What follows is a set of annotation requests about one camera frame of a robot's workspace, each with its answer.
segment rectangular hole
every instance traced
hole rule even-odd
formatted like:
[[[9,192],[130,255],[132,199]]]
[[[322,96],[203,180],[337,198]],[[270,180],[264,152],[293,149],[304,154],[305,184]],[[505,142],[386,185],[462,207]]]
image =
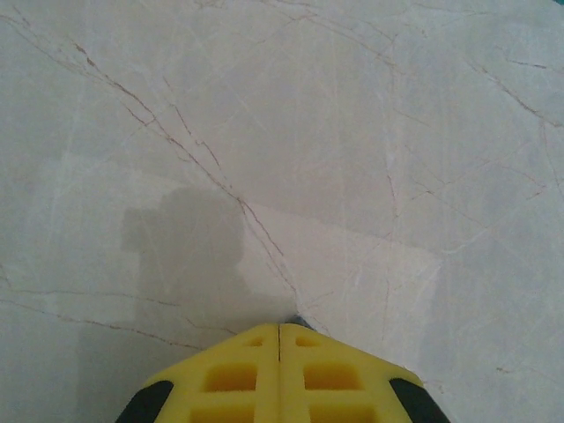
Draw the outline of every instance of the rectangular hole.
[[[256,366],[234,363],[211,368],[205,378],[204,392],[255,390],[255,387]]]
[[[264,339],[263,338],[254,338],[248,341],[246,346],[263,346]]]
[[[319,343],[317,341],[314,341],[313,339],[310,339],[310,338],[297,337],[296,338],[296,345],[297,346],[319,346]]]
[[[312,404],[309,406],[311,423],[377,423],[369,405]]]
[[[360,390],[353,366],[343,363],[309,364],[303,369],[306,390]]]
[[[255,409],[252,405],[231,405],[192,410],[190,423],[253,423]]]

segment black rubber edge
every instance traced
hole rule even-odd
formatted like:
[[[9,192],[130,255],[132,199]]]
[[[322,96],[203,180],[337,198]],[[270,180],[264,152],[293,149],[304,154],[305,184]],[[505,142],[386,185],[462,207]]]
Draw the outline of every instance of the black rubber edge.
[[[304,328],[308,328],[311,330],[315,330],[311,324],[309,324],[306,319],[304,319],[303,317],[301,317],[300,315],[293,315],[292,317],[289,317],[288,319],[286,319],[285,323],[293,323],[293,324],[299,324],[300,326],[303,326]]]
[[[154,423],[173,387],[170,381],[160,381],[143,388],[130,400],[115,423]]]
[[[391,379],[390,385],[413,423],[449,423],[425,389],[401,378]]]

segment yellow plastic part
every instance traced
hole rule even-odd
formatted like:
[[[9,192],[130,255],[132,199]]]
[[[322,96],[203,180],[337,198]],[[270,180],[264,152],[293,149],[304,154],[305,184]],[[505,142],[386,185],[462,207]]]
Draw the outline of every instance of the yellow plastic part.
[[[156,423],[410,423],[389,384],[408,370],[295,324],[264,324],[155,375]]]

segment yellow object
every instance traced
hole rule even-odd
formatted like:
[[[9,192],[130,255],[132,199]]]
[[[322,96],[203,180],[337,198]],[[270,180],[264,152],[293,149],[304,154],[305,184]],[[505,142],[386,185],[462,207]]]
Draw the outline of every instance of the yellow object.
[[[313,330],[264,324],[158,373],[145,386],[174,385],[151,419],[156,423],[412,422],[390,385],[394,379],[423,387],[408,370]]]

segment marble floor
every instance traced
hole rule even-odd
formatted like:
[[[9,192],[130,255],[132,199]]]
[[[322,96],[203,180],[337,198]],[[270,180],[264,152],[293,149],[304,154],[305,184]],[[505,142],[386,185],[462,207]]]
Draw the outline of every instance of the marble floor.
[[[297,312],[455,422],[564,414],[564,7],[0,0],[0,420]]]

